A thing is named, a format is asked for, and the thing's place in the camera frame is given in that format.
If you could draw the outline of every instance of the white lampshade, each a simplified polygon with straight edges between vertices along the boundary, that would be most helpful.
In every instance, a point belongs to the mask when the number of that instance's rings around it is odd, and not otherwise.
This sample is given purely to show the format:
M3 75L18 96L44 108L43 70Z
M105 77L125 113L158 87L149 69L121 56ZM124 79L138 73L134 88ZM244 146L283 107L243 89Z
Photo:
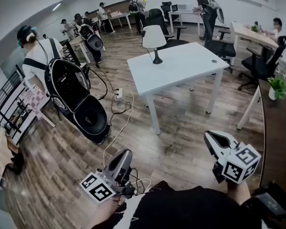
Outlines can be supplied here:
M159 25L150 25L143 28L145 35L142 46L144 48L158 48L166 45L166 39Z

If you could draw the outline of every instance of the backpack strap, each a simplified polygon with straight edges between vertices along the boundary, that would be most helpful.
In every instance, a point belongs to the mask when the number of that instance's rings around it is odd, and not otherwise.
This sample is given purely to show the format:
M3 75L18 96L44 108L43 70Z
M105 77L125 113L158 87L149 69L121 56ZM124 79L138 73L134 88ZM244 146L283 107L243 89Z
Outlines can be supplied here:
M53 50L54 59L57 59L60 56L58 54L58 51L57 51L57 48L56 48L56 45L55 45L55 41L54 41L53 38L49 38L49 40L50 40L51 47L52 47L52 50Z
M27 65L29 65L29 66L38 68L38 69L43 70L43 71L45 71L45 70L46 70L46 67L47 67L45 64L40 63L40 62L38 62L38 61L36 61L36 60L33 60L33 59L29 59L29 58L26 58L26 59L24 60L23 64L27 64Z

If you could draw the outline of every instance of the lamp base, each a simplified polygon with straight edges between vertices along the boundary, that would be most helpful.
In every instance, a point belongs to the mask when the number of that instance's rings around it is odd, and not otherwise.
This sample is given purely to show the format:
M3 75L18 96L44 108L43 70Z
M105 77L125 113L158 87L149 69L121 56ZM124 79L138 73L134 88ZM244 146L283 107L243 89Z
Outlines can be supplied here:
M154 50L154 60L153 60L153 63L154 63L154 64L161 64L162 62L163 62L163 60L159 58L158 50L155 49L155 50Z

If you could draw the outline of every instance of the white cable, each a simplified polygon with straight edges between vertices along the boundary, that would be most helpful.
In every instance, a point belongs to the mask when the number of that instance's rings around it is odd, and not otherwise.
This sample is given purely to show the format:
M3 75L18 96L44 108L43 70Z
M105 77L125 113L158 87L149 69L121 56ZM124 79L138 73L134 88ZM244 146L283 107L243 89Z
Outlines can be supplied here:
M129 117L128 117L128 120L127 120L126 125L123 126L123 128L119 131L118 135L119 135L119 134L122 132L122 130L124 130L124 128L128 125L130 116L132 116L132 114L133 114L133 108L132 108L132 112L130 113L130 115L129 115ZM103 164L104 164L104 167L105 167L105 152L106 152L106 149L110 147L110 145L116 140L116 138L118 137L118 135L116 135L116 137L111 141L111 143L110 143L110 144L105 148L105 150L104 150L104 154L103 154Z
M149 180L149 185L148 185L148 187L147 187L147 189L148 189L148 188L150 187L151 183L152 183L152 181L151 181L150 179L148 179L148 178L142 178L142 179L140 179L140 180L138 180L138 181L136 181L136 182L133 182L132 184L135 184L135 183L138 184L138 182L139 182L139 181L142 181L142 180Z

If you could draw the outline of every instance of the green plant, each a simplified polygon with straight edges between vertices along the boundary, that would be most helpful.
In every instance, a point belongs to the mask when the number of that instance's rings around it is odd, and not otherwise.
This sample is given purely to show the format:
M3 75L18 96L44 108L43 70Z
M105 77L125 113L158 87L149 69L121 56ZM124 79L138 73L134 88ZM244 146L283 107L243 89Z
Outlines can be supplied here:
M251 26L251 30L254 32L258 32L258 27L256 25Z
M286 95L286 85L283 81L283 79L280 78L268 78L268 81L270 85L272 86L273 90L275 91L275 98L284 99L284 96Z

